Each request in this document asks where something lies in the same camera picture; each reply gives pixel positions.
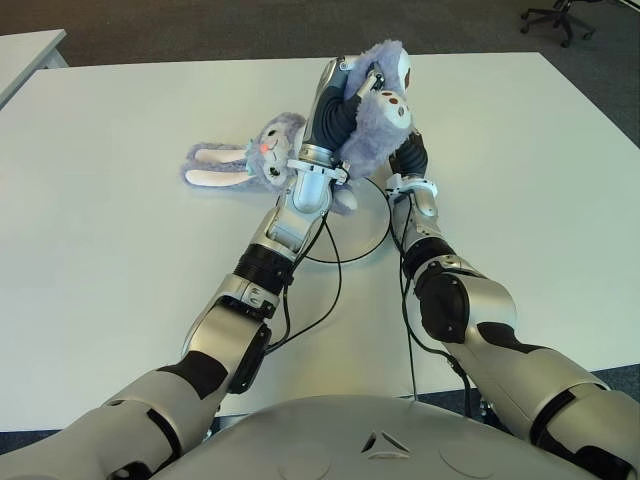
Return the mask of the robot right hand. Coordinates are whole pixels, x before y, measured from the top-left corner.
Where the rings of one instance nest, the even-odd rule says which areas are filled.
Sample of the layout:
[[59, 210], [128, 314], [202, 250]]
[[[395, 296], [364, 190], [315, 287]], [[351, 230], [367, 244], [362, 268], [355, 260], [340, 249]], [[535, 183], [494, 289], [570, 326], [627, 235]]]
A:
[[389, 165], [394, 174], [423, 177], [428, 165], [428, 153], [422, 135], [412, 131], [406, 140], [389, 157]]

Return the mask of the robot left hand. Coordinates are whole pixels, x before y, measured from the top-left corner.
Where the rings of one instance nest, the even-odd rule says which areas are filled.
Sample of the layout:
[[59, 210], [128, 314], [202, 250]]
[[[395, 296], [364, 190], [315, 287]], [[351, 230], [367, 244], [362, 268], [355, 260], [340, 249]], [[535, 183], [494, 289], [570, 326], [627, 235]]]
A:
[[355, 66], [355, 57], [337, 57], [324, 68], [302, 137], [299, 159], [334, 168], [334, 153], [356, 128], [356, 115], [362, 99], [384, 85], [384, 74], [377, 62], [365, 69], [365, 77], [356, 91], [344, 96], [347, 81]]

